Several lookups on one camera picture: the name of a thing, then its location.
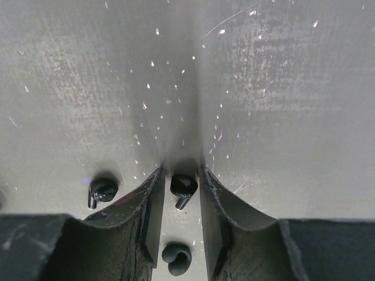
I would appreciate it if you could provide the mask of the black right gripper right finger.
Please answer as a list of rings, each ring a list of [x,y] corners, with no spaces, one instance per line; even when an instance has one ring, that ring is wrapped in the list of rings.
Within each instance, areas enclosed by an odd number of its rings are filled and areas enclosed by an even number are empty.
[[[276,219],[200,167],[209,280],[373,280],[374,222]]]

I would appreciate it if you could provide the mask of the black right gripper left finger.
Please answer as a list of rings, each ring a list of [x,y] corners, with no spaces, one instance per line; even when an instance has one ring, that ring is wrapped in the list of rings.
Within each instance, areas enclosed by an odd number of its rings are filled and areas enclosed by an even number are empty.
[[[80,220],[1,216],[2,280],[150,280],[157,266],[165,171]]]

